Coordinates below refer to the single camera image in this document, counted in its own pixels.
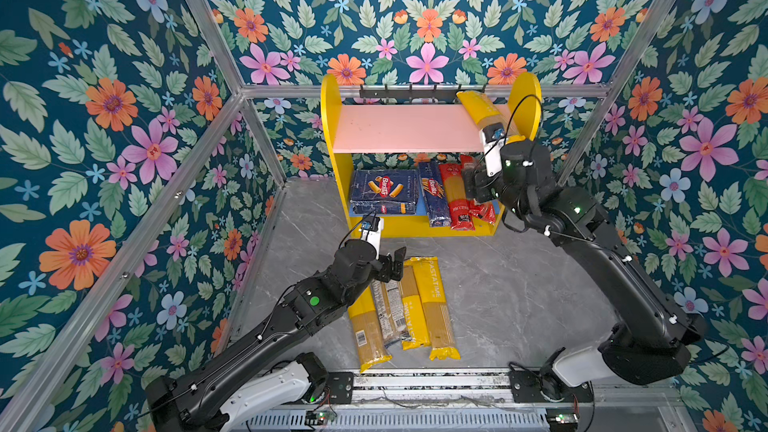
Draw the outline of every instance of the orange flower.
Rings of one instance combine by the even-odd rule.
[[[397,14],[395,14],[395,22],[398,24],[405,24],[408,22],[408,13],[404,10],[400,10]]]
[[[605,42],[612,36],[619,33],[619,27],[624,24],[627,18],[624,16],[624,8],[611,7],[605,11],[605,14],[598,15],[598,18],[594,20],[594,24],[590,28],[592,33],[592,40],[597,42]]]
[[[763,231],[768,234],[768,224],[765,224],[763,226]],[[758,235],[755,237],[755,248],[758,252],[768,252],[768,236],[766,235]],[[760,256],[760,263],[763,264],[763,267],[768,269],[768,254],[763,254]]]
[[[219,115],[219,109],[221,109],[219,87],[211,82],[208,76],[197,77],[194,84],[192,98],[197,100],[197,111],[207,120],[213,120]]]
[[[210,343],[210,352],[212,354],[216,354],[216,349],[219,348],[219,341],[221,340],[221,335],[226,329],[226,322],[227,320],[225,318],[221,319],[219,324],[216,326],[216,330],[214,330],[214,341]]]
[[[703,425],[707,432],[737,432],[733,422],[725,420],[725,416],[719,410],[704,412]]]
[[[634,87],[632,97],[629,98],[629,108],[632,109],[629,115],[633,119],[642,122],[656,113],[659,108],[656,101],[661,100],[660,84],[656,77],[646,77]]]
[[[438,17],[435,9],[427,9],[416,21],[418,36],[424,39],[424,42],[432,42],[435,37],[440,36],[440,27],[442,19]]]
[[[240,28],[237,32],[243,37],[253,43],[266,40],[270,31],[264,25],[264,18],[260,14],[254,15],[253,9],[246,8],[245,10],[238,10],[235,15],[235,26]]]
[[[264,209],[264,213],[266,214],[267,217],[270,216],[270,212],[272,212],[272,207],[274,207],[274,206],[275,206],[275,197],[274,196],[270,196],[266,200],[266,208]]]
[[[94,284],[94,274],[101,273],[109,265],[105,257],[115,254],[114,240],[107,240],[109,230],[96,224],[91,230],[87,220],[73,220],[69,223],[69,233],[57,228],[46,237],[45,245],[54,251],[40,254],[40,270],[53,272],[48,282],[61,290],[66,289],[74,280],[74,290],[89,288]]]
[[[233,228],[230,233],[226,235],[224,241],[224,256],[229,260],[235,260],[237,254],[240,254],[240,247],[243,245],[243,234],[239,230]]]
[[[339,59],[331,59],[328,62],[330,69],[327,72],[333,74],[341,86],[360,86],[362,79],[366,76],[366,70],[360,68],[360,65],[357,57],[350,58],[347,54],[341,53]]]
[[[758,77],[756,82],[748,79],[739,84],[739,89],[730,93],[725,108],[725,114],[733,117],[737,124],[754,124],[760,120],[761,114],[768,113],[768,79]]]
[[[527,72],[525,64],[527,62],[524,58],[518,58],[518,54],[510,53],[507,55],[506,60],[504,57],[497,58],[493,67],[488,69],[488,77],[491,79],[488,81],[492,86],[508,86],[517,79],[520,74]]]
[[[58,48],[61,49],[62,53],[69,57],[70,59],[74,58],[74,54],[72,53],[72,49],[69,48],[69,46],[63,42],[58,43]]]
[[[139,115],[139,109],[134,105],[134,93],[125,89],[125,84],[115,79],[99,79],[99,88],[89,87],[85,91],[90,101],[85,103],[88,113],[96,116],[96,123],[105,129],[120,132],[124,126],[134,122],[133,117]]]
[[[309,170],[312,168],[312,161],[303,154],[293,154],[293,157],[290,158],[290,163],[299,170]]]
[[[454,24],[464,24],[467,20],[467,15],[463,10],[456,9],[453,11],[451,20],[453,20]]]

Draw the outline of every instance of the blue pasta box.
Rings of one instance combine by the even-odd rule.
[[[451,213],[448,209],[446,190],[440,177],[440,168],[435,160],[418,163],[430,227],[450,227]]]
[[[416,214],[416,170],[358,170],[350,187],[355,214]]]

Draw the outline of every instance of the blue flower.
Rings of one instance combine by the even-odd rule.
[[[179,324],[176,327],[176,330],[179,332],[184,332],[185,330],[187,330],[187,327],[189,327],[189,324],[190,324],[189,321],[185,317],[179,321]]]
[[[661,100],[659,101],[659,104],[666,107],[671,103],[672,103],[672,92],[661,95]]]
[[[93,168],[85,171],[85,175],[93,177],[93,183],[96,184],[98,181],[104,180],[104,172],[106,171],[103,168],[100,168],[98,164],[94,164]]]
[[[32,182],[30,182],[29,179],[24,180],[24,187],[21,187],[21,186],[14,187],[14,190],[16,192],[20,192],[24,194],[24,196],[22,196],[22,200],[24,202],[29,200],[30,196],[34,198],[39,197],[39,195],[35,192],[35,190],[38,190],[38,189],[40,189],[40,186],[33,186]]]
[[[86,5],[88,6],[88,10],[92,12],[99,12],[101,13],[101,1],[100,0],[84,0]]]
[[[174,16],[168,15],[168,14],[163,14],[163,17],[165,17],[165,26],[166,26],[166,28],[172,29],[172,30],[176,30],[176,27],[178,26],[178,24],[176,24],[176,22],[174,22]]]
[[[759,429],[760,424],[763,423],[762,420],[756,418],[754,414],[752,414],[752,410],[749,410],[746,414],[744,414],[744,418],[746,419],[746,422],[749,424],[749,426],[755,430]]]
[[[87,59],[88,56],[91,55],[91,53],[93,53],[90,50],[88,50],[88,42],[85,42],[85,41],[79,42],[77,40],[72,40],[72,43],[75,46],[74,54],[77,56],[82,55],[83,59]]]
[[[683,32],[685,32],[686,30],[694,29],[694,18],[695,18],[694,16],[690,15],[685,20],[685,22],[683,22],[682,25],[680,25],[680,28],[683,30]]]
[[[677,277],[672,279],[672,287],[674,287],[674,290],[676,292],[682,292],[684,285],[685,285],[685,282],[678,280]]]
[[[701,264],[701,265],[699,265],[698,273],[701,274],[702,278],[709,278],[709,277],[712,277],[711,270],[712,270],[712,266],[711,265]]]
[[[688,107],[692,106],[696,103],[696,99],[698,99],[699,96],[695,96],[693,91],[688,92],[688,95],[683,97],[683,102],[685,102],[685,105]]]
[[[165,326],[163,326],[163,327],[156,328],[154,331],[158,333],[158,335],[155,336],[154,340],[155,341],[162,341],[163,340],[163,336],[166,335],[166,333],[168,332],[168,329],[166,329]]]
[[[64,429],[62,432],[78,432],[78,426],[80,425],[80,420],[76,420],[75,422],[66,423],[64,424]]]
[[[120,341],[121,330],[122,329],[112,327],[112,333],[109,336],[107,336],[107,340],[109,340],[110,344],[115,345],[117,342]]]
[[[524,0],[512,0],[512,4],[512,10],[516,10],[517,12],[520,12],[523,7],[528,6]]]
[[[38,290],[38,288],[45,288],[45,283],[43,282],[45,274],[37,275],[36,272],[29,271],[27,276],[29,277],[29,280],[19,284],[19,288],[29,288],[27,293],[30,295],[34,295],[34,291]]]
[[[88,220],[92,222],[94,220],[94,216],[101,215],[101,211],[97,210],[98,202],[94,202],[93,205],[90,205],[87,202],[83,202],[83,208],[85,209],[85,212],[80,213],[80,218],[88,217]]]
[[[739,373],[739,377],[741,377],[742,380],[752,375],[752,370],[746,368],[746,362],[743,360],[739,362],[739,365],[736,366],[736,372]]]
[[[350,9],[350,0],[337,0],[333,6],[340,9],[340,12],[344,12]]]
[[[62,58],[59,59],[55,53],[51,52],[51,58],[53,60],[50,60],[48,64],[51,67],[56,67],[59,73],[62,73],[65,70],[71,69],[71,67],[67,65],[67,62],[69,62],[69,59],[67,59],[67,57],[62,56]]]
[[[123,417],[123,420],[133,420],[140,412],[139,404],[131,404],[128,406],[128,413]]]
[[[136,307],[136,310],[133,312],[130,312],[128,314],[128,318],[130,319],[130,322],[128,322],[128,326],[136,325],[139,323],[139,319],[141,316],[144,315],[144,312],[141,312],[138,307]]]

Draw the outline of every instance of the red pasta package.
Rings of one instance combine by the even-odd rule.
[[[459,164],[440,164],[440,176],[446,189],[448,208],[451,211],[452,230],[475,230],[469,215],[469,202],[464,191],[462,167]]]
[[[475,159],[472,158],[472,156],[461,154],[460,159],[462,160],[462,168],[464,168],[464,166],[467,164],[469,164],[470,167],[475,167]],[[474,198],[472,200],[467,199],[467,202],[469,203],[469,214],[471,216],[477,217],[480,220],[488,222],[489,224],[496,223],[496,211],[494,210],[493,204],[491,202],[479,204],[478,201],[476,201]]]

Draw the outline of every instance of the barcode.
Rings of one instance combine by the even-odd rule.
[[[355,338],[357,339],[357,346],[358,347],[362,347],[363,345],[368,343],[368,341],[366,340],[366,332],[365,331],[355,332]]]

